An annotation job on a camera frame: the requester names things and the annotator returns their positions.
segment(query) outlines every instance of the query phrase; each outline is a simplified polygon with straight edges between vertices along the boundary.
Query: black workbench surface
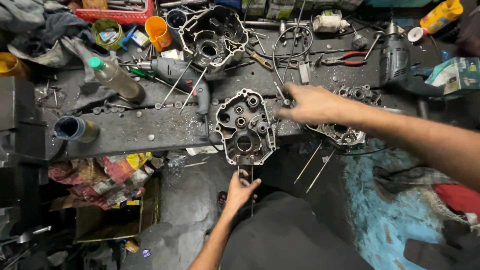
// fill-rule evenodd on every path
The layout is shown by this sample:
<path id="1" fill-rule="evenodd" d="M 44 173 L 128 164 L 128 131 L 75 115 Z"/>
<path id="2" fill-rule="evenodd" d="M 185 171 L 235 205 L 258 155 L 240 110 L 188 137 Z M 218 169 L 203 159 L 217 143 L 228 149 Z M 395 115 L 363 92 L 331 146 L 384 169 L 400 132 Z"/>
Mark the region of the black workbench surface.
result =
<path id="1" fill-rule="evenodd" d="M 278 31 L 258 29 L 257 32 L 268 36 L 260 40 L 266 50 L 266 54 L 271 55 L 274 42 L 278 37 Z M 374 32 L 375 30 L 368 28 L 359 31 L 362 35 L 367 36 L 370 42 L 373 40 L 372 36 Z M 351 49 L 351 39 L 352 35 L 335 38 L 315 35 L 311 51 L 327 50 L 327 45 L 330 45 L 332 49 Z M 289 40 L 286 47 L 279 44 L 276 55 L 289 53 L 291 42 L 292 40 Z M 440 49 L 445 49 L 450 52 L 455 50 L 453 45 L 442 43 L 438 45 Z M 261 51 L 260 46 L 257 45 L 255 48 L 257 51 Z M 440 63 L 437 51 L 431 40 L 426 39 L 421 48 L 422 49 L 420 49 L 419 46 L 413 45 L 410 48 L 412 63 L 421 62 L 422 66 L 431 67 Z M 128 53 L 121 54 L 119 52 L 119 55 L 123 60 L 131 60 L 131 55 L 129 55 L 132 53 L 131 51 L 138 56 L 133 46 Z M 301 44 L 299 44 L 295 48 L 295 52 L 301 51 L 302 47 Z M 324 59 L 342 54 L 343 52 L 325 54 Z M 379 55 L 379 50 L 375 49 L 369 57 L 368 63 L 360 67 L 347 67 L 342 65 L 313 67 L 311 68 L 311 85 L 321 85 L 327 89 L 334 89 L 341 84 L 347 86 L 362 86 L 368 84 L 375 89 L 379 84 Z M 313 62 L 317 60 L 318 57 L 319 54 L 310 56 Z M 245 57 L 242 61 L 250 60 L 248 57 Z M 283 74 L 283 71 L 284 69 L 279 69 L 280 74 Z M 299 71 L 295 69 L 289 69 L 287 71 L 285 81 L 291 81 L 290 73 L 293 74 L 295 83 L 300 84 Z M 62 72 L 58 74 L 58 77 L 59 86 L 71 92 L 67 94 L 67 102 L 64 104 L 64 108 L 62 108 L 66 111 L 71 109 L 74 104 L 74 97 L 78 92 L 76 85 L 83 79 L 83 71 Z M 222 102 L 224 99 L 234 96 L 241 89 L 248 88 L 260 93 L 264 98 L 268 98 L 267 104 L 269 105 L 269 109 L 271 109 L 278 105 L 278 101 L 275 99 L 276 89 L 273 84 L 274 81 L 279 83 L 275 72 L 270 72 L 260 64 L 254 63 L 246 67 L 228 71 L 223 79 L 210 81 L 211 98 L 216 98 Z M 99 157 L 209 145 L 209 142 L 206 141 L 204 137 L 203 122 L 194 113 L 195 106 L 187 106 L 180 116 L 178 115 L 179 110 L 176 108 L 156 110 L 152 107 L 164 99 L 169 87 L 144 79 L 141 80 L 141 84 L 147 92 L 147 97 L 142 103 L 145 109 L 140 110 L 142 112 L 141 117 L 136 117 L 136 110 L 125 111 L 123 117 L 119 117 L 119 113 L 101 113 L 99 115 L 84 113 L 81 115 L 81 118 L 92 120 L 99 126 L 99 138 L 87 144 L 68 142 L 65 150 L 60 153 L 58 159 Z M 380 89 L 378 91 L 382 94 L 382 106 L 415 112 L 415 102 L 413 102 L 413 98 L 410 95 L 405 93 L 390 93 L 388 89 Z M 186 95 L 174 91 L 166 104 L 173 104 L 175 101 L 184 102 L 185 99 Z M 196 98 L 192 98 L 190 102 L 196 102 Z M 210 138 L 213 142 L 219 142 L 219 136 L 213 132 L 217 109 L 218 106 L 211 106 L 209 113 Z M 155 136 L 153 141 L 148 141 L 147 139 L 150 134 Z M 302 131 L 298 129 L 298 125 L 289 121 L 283 121 L 279 124 L 278 140 L 281 141 L 286 137 L 299 134 L 302 134 Z"/>

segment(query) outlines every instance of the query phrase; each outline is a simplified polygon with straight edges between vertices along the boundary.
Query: red cloth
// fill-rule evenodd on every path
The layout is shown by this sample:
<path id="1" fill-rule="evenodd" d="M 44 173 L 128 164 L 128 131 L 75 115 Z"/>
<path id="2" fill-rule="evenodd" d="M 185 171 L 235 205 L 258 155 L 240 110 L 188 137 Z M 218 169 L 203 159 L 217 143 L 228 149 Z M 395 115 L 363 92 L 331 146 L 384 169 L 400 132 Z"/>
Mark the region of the red cloth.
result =
<path id="1" fill-rule="evenodd" d="M 438 196 L 451 208 L 480 218 L 480 194 L 462 184 L 434 184 Z"/>

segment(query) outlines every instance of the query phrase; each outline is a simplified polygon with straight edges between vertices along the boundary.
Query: forearm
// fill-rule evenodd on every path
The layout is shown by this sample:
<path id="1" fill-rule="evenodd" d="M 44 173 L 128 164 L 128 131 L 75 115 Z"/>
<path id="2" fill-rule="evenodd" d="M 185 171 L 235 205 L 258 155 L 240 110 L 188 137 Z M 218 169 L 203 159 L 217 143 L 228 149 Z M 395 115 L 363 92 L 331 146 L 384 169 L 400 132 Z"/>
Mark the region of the forearm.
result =
<path id="1" fill-rule="evenodd" d="M 342 123 L 421 157 L 429 166 L 480 191 L 480 135 L 358 102 Z"/>
<path id="2" fill-rule="evenodd" d="M 236 211 L 225 209 L 190 270 L 217 270 L 227 244 Z"/>

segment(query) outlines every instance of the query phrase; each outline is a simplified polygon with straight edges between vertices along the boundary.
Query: gray power drill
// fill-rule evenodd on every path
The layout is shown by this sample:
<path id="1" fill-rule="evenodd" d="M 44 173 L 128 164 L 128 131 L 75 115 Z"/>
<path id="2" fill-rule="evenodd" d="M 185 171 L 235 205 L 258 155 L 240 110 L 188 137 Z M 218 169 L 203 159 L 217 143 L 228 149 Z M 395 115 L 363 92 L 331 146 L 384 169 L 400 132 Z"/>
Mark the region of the gray power drill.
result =
<path id="1" fill-rule="evenodd" d="M 175 60 L 173 58 L 157 58 L 152 60 L 142 60 L 137 62 L 137 67 L 145 71 L 154 72 L 164 79 L 169 84 L 174 84 L 180 77 L 181 73 L 187 67 L 188 62 L 182 60 Z M 183 77 L 180 79 L 177 87 L 187 92 L 192 90 L 192 87 L 200 77 L 192 68 L 189 68 Z M 202 78 L 197 85 L 196 96 L 198 99 L 198 108 L 196 113 L 199 115 L 206 115 L 210 105 L 210 91 L 205 78 Z"/>
<path id="2" fill-rule="evenodd" d="M 398 34 L 398 27 L 393 22 L 387 28 L 385 42 L 380 50 L 380 87 L 389 90 L 407 91 L 419 95 L 419 115 L 427 118 L 426 97 L 441 97 L 444 86 L 433 86 L 415 78 L 410 69 L 410 52 Z"/>

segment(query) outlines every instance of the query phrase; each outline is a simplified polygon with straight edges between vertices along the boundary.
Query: pliers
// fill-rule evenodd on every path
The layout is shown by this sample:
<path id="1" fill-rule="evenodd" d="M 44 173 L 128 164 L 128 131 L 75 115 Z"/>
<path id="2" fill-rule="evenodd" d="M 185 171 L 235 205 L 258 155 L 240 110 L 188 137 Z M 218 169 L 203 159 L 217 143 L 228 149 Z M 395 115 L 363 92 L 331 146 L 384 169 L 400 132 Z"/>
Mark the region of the pliers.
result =
<path id="1" fill-rule="evenodd" d="M 346 54 L 339 57 L 330 57 L 325 60 L 322 60 L 323 65 L 345 65 L 345 66 L 361 66 L 367 61 L 345 61 L 345 59 L 355 56 L 365 56 L 367 55 L 366 51 L 349 51 Z"/>

